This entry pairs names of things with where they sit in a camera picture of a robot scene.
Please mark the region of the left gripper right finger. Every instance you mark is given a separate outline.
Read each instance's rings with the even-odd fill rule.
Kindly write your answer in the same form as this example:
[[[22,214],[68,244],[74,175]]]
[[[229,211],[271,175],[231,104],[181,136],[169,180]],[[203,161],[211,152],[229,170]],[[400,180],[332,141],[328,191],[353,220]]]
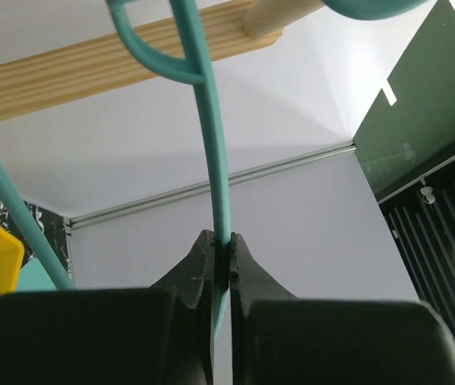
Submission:
[[[236,384],[455,384],[455,340],[423,302],[301,299],[230,243]]]

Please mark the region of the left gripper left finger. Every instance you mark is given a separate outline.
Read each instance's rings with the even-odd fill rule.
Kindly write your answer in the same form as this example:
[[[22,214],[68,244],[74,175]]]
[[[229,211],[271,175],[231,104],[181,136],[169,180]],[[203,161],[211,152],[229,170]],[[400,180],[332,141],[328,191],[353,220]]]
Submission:
[[[148,288],[0,296],[0,384],[211,384],[215,239]]]

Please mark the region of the teal plastic hanger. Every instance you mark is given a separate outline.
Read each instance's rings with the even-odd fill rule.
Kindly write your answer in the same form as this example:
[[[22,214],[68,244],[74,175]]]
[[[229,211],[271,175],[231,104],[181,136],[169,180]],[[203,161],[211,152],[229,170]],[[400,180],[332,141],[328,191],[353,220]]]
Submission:
[[[212,60],[198,8],[195,1],[169,1],[185,51],[185,58],[178,59],[156,50],[136,34],[125,9],[125,4],[130,2],[134,1],[106,1],[116,33],[127,51],[139,64],[157,75],[193,86],[209,174],[213,229],[220,243],[220,251],[215,255],[214,262],[226,262],[230,244],[231,213],[225,135]],[[427,1],[323,1],[323,4],[348,18],[375,21],[409,12],[425,2]],[[299,10],[300,7],[299,1],[256,1],[244,22],[247,27],[255,22],[254,29],[257,30],[259,26],[256,20],[259,15],[268,17],[268,21],[274,18],[276,22],[277,17],[283,17],[282,21],[279,20],[282,26],[272,26],[274,29],[283,28],[310,12]],[[254,29],[250,33],[255,37]],[[1,163],[0,200],[40,260],[55,288],[73,290],[74,282],[59,263]],[[215,276],[217,275],[220,277],[215,277],[213,281],[213,310],[209,327],[210,331],[214,332],[214,338],[221,327],[225,312],[225,292],[228,285],[228,278],[215,273]]]

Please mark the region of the teal cutting board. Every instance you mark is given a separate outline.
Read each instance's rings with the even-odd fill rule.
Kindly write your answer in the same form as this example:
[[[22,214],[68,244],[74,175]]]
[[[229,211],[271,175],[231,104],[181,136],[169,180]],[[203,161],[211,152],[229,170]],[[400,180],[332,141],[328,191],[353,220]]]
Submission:
[[[16,290],[18,292],[55,291],[55,285],[36,257],[31,258],[21,269]]]

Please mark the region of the wooden clothes rack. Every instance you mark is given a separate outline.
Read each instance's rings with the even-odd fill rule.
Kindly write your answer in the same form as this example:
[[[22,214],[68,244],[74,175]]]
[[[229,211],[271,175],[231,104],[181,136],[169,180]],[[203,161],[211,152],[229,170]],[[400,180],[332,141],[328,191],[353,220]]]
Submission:
[[[201,86],[207,61],[274,44],[320,1],[228,1],[198,9],[173,1],[173,16],[131,25],[124,2],[110,1],[114,34],[0,64],[0,121],[126,87],[156,76]]]

